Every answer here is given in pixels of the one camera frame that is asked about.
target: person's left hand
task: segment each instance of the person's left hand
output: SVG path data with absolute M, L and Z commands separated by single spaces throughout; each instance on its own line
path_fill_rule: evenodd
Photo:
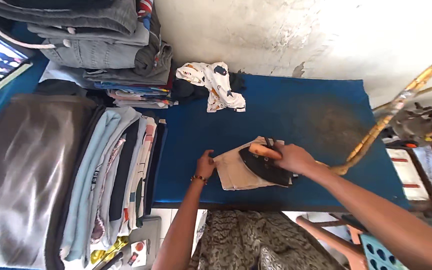
M 202 156 L 198 159 L 198 163 L 196 165 L 195 176 L 201 176 L 208 179 L 212 174 L 213 170 L 216 168 L 216 164 L 212 157 L 209 154 L 213 153 L 214 150 L 206 150 Z

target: ironing table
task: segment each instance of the ironing table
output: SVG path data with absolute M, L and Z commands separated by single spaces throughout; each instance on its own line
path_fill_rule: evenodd
M 306 149 L 330 166 L 345 162 L 375 124 L 362 80 L 316 80 L 243 74 L 246 112 L 207 113 L 207 100 L 156 113 L 167 122 L 167 138 L 154 183 L 153 208 L 177 208 L 196 160 L 207 149 L 213 157 L 254 140 L 274 137 Z M 402 184 L 378 139 L 345 179 L 409 208 Z M 299 176 L 285 188 L 269 186 L 225 191 L 215 172 L 201 193 L 202 209 L 344 212 L 323 187 Z

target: white wall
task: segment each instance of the white wall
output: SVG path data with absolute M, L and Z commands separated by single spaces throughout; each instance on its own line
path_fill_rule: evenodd
M 155 1 L 179 65 L 224 61 L 233 72 L 289 77 L 303 67 L 304 78 L 363 79 L 375 107 L 432 64 L 432 1 Z M 432 93 L 418 100 L 432 104 Z

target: white printed cloth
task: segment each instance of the white printed cloth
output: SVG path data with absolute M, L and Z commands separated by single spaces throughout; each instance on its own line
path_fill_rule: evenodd
M 232 108 L 237 112 L 246 111 L 243 95 L 231 92 L 228 66 L 223 62 L 214 64 L 186 63 L 176 70 L 176 77 L 194 85 L 204 86 L 209 90 L 208 113 L 223 108 Z

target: white rope drawstring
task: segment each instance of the white rope drawstring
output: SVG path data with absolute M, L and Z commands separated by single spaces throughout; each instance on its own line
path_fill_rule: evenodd
M 10 41 L 10 42 L 12 42 L 14 44 L 16 44 L 16 45 L 19 45 L 19 46 L 25 47 L 25 48 L 30 48 L 30 49 L 54 49 L 54 48 L 56 48 L 56 45 L 54 45 L 54 44 L 45 44 L 45 45 L 42 45 L 42 44 L 28 44 L 28 43 L 24 43 L 24 42 L 15 40 L 14 38 L 8 36 L 7 34 L 4 34 L 1 30 L 0 30 L 0 36 L 3 37 L 4 39 L 6 39 L 6 40 L 8 40 L 8 41 Z M 67 40 L 67 39 L 63 40 L 63 45 L 66 46 L 66 47 L 70 47 L 71 46 L 69 40 Z

